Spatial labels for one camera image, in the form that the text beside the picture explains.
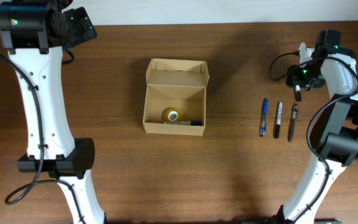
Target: marker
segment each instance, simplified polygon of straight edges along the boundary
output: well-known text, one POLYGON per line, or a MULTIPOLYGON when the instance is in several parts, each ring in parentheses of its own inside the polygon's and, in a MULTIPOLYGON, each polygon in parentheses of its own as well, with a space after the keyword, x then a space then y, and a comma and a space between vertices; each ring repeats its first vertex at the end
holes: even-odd
POLYGON ((292 142, 293 139, 293 132, 295 130, 295 120, 298 117, 298 105, 295 104, 295 106, 293 107, 292 110, 292 118, 291 118, 291 133, 290 133, 290 138, 289 138, 289 142, 292 142))
POLYGON ((266 115, 267 115, 267 107, 269 102, 267 98, 264 98, 263 108, 262 108, 262 123, 260 124, 260 137, 263 137, 266 133, 266 115))
POLYGON ((164 124, 175 124, 175 125, 189 125, 189 126, 202 126, 202 121, 181 121, 181 122, 164 122, 164 124))
POLYGON ((276 120, 276 126, 275 126, 275 132, 274 132, 274 138, 278 139, 280 137, 280 126, 281 126, 281 114, 283 110, 283 103, 278 102, 278 108, 277 108, 277 120, 276 120))

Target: open cardboard box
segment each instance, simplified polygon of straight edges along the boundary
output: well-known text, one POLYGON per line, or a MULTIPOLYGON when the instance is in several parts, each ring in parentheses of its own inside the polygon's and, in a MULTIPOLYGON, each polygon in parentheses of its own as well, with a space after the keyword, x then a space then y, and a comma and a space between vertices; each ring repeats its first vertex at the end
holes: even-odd
POLYGON ((206 62, 152 59, 146 71, 143 126, 146 133, 202 136, 205 130, 206 62), (179 109, 182 121, 202 121, 202 126, 163 124, 165 112, 179 109))

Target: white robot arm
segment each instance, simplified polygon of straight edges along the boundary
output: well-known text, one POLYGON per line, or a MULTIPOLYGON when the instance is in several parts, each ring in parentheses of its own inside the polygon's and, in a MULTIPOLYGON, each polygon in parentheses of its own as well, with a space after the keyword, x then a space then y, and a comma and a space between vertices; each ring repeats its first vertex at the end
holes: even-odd
MULTIPOLYGON (((318 37, 320 44, 316 44, 316 47, 320 49, 314 54, 315 49, 307 49, 305 43, 302 43, 299 48, 300 63, 306 63, 313 58, 322 57, 321 54, 324 54, 323 57, 342 60, 356 72, 356 60, 350 54, 336 52, 339 45, 338 37, 340 37, 340 33, 338 35, 335 30, 325 30, 320 33, 318 37), (330 47, 334 49, 332 54, 329 54, 330 47)), ((312 66, 320 68, 321 74, 326 80, 331 100, 336 99, 339 95, 349 95, 357 90, 356 78, 342 63, 326 59, 321 64, 312 66)), ((342 127, 346 118, 353 119, 353 122, 358 125, 358 92, 350 99, 337 101, 322 112, 310 138, 313 148, 317 149, 316 153, 329 164, 329 174, 324 162, 311 153, 307 170, 292 198, 281 207, 276 223, 313 224, 317 209, 330 186, 353 160, 358 159, 358 128, 342 127)))
POLYGON ((62 13, 71 1, 13 1, 0 5, 0 33, 9 58, 1 58, 17 73, 27 119, 27 153, 18 161, 21 172, 35 172, 36 178, 18 202, 35 184, 57 183, 65 194, 73 222, 107 223, 94 191, 91 168, 94 143, 90 138, 74 139, 68 127, 61 68, 63 47, 69 48, 96 37, 85 9, 62 13), (40 172, 55 180, 37 181, 40 172))

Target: tape roll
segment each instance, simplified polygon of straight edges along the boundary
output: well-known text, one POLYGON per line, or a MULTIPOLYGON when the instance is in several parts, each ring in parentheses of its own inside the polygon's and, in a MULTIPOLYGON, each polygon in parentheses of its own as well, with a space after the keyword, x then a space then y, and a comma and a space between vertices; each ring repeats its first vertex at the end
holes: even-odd
POLYGON ((177 109, 169 109, 165 113, 164 120, 170 121, 170 122, 175 122, 175 121, 180 122, 181 121, 181 113, 177 109))

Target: wooden surface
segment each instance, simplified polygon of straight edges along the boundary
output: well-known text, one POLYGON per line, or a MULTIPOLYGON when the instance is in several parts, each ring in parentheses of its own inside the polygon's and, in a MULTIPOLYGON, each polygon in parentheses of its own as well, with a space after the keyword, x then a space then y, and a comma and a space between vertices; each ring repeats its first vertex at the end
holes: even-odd
MULTIPOLYGON (((329 95, 326 87, 303 92, 295 139, 288 143, 293 91, 284 80, 270 81, 268 68, 300 42, 313 46, 316 34, 327 28, 343 31, 342 45, 355 50, 358 72, 358 22, 97 27, 96 40, 73 49, 76 60, 63 67, 62 79, 74 137, 92 137, 96 145, 93 183, 108 219, 213 222, 276 214, 306 169, 306 126, 329 95), (208 61, 203 137, 144 133, 145 71, 151 58, 208 61), (260 138, 264 97, 270 107, 267 135, 260 138), (277 101, 283 102, 278 140, 273 138, 277 101)), ((276 70, 293 63, 296 57, 285 58, 276 70)), ((57 185, 36 186, 22 202, 4 204, 7 194, 33 178, 16 167, 26 146, 20 89, 3 63, 0 223, 71 223, 57 185)), ((358 223, 358 161, 334 183, 317 217, 358 223)))

